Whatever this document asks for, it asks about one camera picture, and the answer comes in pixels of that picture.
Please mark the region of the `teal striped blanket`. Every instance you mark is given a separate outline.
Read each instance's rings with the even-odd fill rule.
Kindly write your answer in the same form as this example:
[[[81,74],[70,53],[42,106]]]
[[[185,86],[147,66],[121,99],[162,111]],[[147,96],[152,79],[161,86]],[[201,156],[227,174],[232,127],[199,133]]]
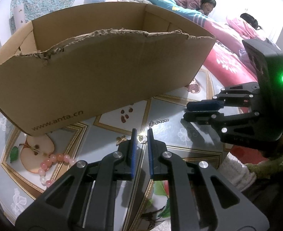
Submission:
[[[214,22],[212,18],[209,18],[208,16],[202,14],[201,12],[198,12],[194,9],[187,9],[178,6],[174,0],[148,0],[148,1],[150,1],[153,5],[157,5],[161,8],[175,12],[176,14],[181,15],[186,19],[193,21],[194,23],[200,25],[201,27],[205,26],[206,21],[208,21],[209,23]]]

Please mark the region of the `red floral bed cover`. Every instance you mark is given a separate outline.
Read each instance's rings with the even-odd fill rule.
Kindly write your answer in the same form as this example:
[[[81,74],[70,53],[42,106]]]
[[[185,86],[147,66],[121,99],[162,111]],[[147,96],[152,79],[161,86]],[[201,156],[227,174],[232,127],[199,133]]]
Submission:
[[[242,38],[227,24],[206,21],[204,28],[213,34],[217,42],[214,44],[204,66],[221,82],[224,87],[256,82],[257,77]]]

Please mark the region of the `person in pink on bed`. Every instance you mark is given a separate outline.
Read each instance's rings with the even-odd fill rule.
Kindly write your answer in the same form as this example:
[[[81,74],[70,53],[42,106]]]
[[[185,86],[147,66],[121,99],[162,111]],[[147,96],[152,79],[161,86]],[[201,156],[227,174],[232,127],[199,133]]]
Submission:
[[[227,17],[226,22],[230,28],[235,30],[244,39],[265,39],[258,33],[258,30],[262,30],[262,27],[248,13],[242,13],[239,17]]]

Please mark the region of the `woman in purple jacket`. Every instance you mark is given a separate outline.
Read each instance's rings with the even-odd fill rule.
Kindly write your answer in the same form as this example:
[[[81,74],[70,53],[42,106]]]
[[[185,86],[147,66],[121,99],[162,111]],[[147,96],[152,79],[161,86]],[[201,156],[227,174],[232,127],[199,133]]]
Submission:
[[[175,3],[185,9],[192,9],[208,16],[216,7],[216,0],[175,0]]]

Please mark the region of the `gold butterfly earring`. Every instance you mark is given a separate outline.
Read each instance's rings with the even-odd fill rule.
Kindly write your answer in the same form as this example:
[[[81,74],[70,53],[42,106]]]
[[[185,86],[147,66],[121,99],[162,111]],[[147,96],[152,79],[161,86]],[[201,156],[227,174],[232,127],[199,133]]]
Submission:
[[[121,137],[117,137],[116,138],[117,142],[116,142],[116,146],[119,146],[120,143],[124,142],[127,140],[126,135],[122,135]]]

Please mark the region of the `brown cardboard box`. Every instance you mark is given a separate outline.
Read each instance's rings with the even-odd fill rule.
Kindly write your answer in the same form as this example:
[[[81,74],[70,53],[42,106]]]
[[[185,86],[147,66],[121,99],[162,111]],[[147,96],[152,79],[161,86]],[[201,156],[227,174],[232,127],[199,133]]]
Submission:
[[[46,134],[188,85],[215,42],[156,5],[58,10],[0,48],[0,112],[28,135]]]

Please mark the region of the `fruit pattern tablecloth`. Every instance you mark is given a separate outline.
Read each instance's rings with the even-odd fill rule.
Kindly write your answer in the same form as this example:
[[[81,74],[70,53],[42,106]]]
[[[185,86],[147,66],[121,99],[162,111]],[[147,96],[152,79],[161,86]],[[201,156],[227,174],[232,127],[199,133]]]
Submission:
[[[147,130],[152,129],[156,139],[184,160],[219,167],[226,147],[217,134],[208,126],[184,123],[182,117],[188,102],[211,99],[221,88],[221,82],[202,67],[186,87],[50,132],[38,141],[48,154],[92,163],[117,150],[117,137],[129,139],[136,129],[135,176],[117,184],[114,229],[169,230],[168,186],[150,179]],[[0,113],[0,211],[11,223],[45,191],[47,180],[57,180],[70,167],[56,163],[39,176],[44,155],[34,152],[34,147],[35,139]]]

